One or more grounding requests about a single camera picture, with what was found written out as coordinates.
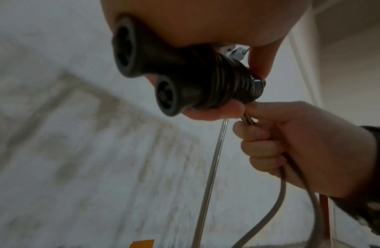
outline hand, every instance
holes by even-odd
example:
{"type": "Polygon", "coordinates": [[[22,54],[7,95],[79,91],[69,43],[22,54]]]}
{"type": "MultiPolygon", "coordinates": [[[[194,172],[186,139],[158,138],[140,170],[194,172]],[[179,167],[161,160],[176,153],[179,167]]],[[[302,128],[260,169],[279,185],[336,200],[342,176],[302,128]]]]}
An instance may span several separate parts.
{"type": "Polygon", "coordinates": [[[314,191],[338,198],[371,180],[376,141],[367,130],[303,102],[251,103],[246,111],[259,125],[237,122],[234,133],[255,169],[278,177],[284,166],[287,182],[303,187],[282,156],[287,152],[314,191]]]}
{"type": "MultiPolygon", "coordinates": [[[[101,0],[111,30],[123,13],[146,23],[175,47],[196,44],[243,44],[251,47],[250,69],[259,78],[268,76],[277,50],[309,6],[309,0],[101,0]]],[[[154,84],[153,77],[148,77],[154,84]]],[[[244,105],[230,101],[219,109],[187,110],[192,119],[213,121],[239,118],[244,105]]]]}

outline dark sleeve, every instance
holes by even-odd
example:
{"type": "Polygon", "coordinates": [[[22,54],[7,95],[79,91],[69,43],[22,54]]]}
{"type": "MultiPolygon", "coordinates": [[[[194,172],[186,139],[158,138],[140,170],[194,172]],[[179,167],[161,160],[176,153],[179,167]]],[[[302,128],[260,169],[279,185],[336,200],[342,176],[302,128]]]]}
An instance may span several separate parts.
{"type": "Polygon", "coordinates": [[[377,162],[373,179],[347,199],[332,199],[339,208],[380,235],[380,128],[363,128],[370,131],[377,140],[377,162]]]}

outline jacket sleeve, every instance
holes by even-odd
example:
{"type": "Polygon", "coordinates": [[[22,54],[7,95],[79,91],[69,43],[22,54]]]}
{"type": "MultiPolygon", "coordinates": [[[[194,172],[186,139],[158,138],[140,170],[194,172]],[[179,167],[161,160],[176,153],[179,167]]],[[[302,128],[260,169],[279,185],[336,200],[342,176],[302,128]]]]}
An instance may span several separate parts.
{"type": "Polygon", "coordinates": [[[373,180],[347,199],[332,200],[343,211],[366,224],[373,233],[380,235],[380,128],[363,127],[370,131],[377,141],[377,161],[373,180]]]}

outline orange object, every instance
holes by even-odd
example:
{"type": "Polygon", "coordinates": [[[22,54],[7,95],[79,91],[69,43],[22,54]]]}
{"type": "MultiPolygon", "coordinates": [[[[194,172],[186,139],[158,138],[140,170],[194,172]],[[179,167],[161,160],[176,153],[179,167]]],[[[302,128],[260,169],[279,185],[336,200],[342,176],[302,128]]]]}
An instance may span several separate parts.
{"type": "Polygon", "coordinates": [[[133,242],[129,248],[153,248],[154,239],[133,242]]]}

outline metal pole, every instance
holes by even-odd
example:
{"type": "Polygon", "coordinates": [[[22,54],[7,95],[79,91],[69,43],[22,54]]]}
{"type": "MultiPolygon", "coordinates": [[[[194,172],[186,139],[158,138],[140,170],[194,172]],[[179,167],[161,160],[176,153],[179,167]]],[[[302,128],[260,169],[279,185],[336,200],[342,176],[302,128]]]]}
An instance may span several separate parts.
{"type": "Polygon", "coordinates": [[[225,131],[227,130],[228,119],[223,120],[221,125],[220,135],[218,136],[216,150],[214,151],[213,161],[211,162],[209,176],[206,182],[205,193],[203,195],[201,210],[199,211],[197,226],[195,227],[195,233],[191,248],[199,248],[201,245],[203,228],[205,226],[207,209],[209,207],[210,196],[213,190],[214,179],[216,177],[218,161],[220,159],[221,148],[223,146],[225,131]]]}

